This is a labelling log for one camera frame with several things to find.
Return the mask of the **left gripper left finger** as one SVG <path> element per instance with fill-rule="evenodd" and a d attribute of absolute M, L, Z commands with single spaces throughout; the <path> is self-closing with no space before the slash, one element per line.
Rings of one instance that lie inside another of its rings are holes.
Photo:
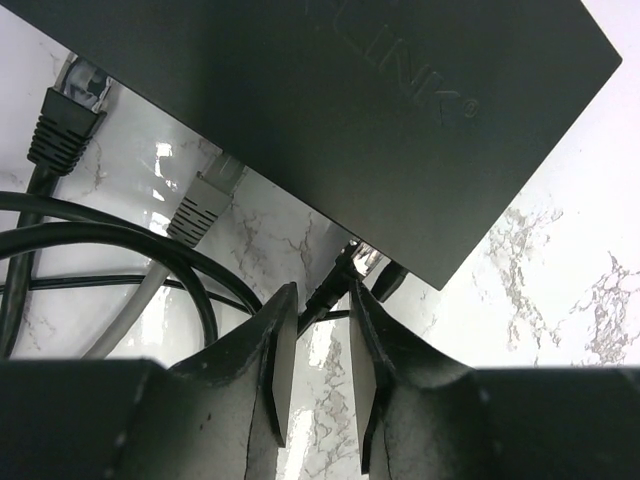
<path fill-rule="evenodd" d="M 1 366 L 5 479 L 271 479 L 287 436 L 298 291 L 164 368 L 151 360 Z"/>

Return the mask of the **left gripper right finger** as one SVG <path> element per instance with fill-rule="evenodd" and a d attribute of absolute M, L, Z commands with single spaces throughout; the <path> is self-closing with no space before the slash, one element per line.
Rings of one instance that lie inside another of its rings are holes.
<path fill-rule="evenodd" d="M 635 479 L 635 367 L 475 369 L 355 282 L 350 350 L 362 472 L 372 479 Z"/>

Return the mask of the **black network switch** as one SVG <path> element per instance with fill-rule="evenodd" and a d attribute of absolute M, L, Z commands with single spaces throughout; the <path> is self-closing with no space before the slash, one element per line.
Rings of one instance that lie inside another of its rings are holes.
<path fill-rule="evenodd" d="M 8 1 L 442 288 L 621 65 L 580 1 Z"/>

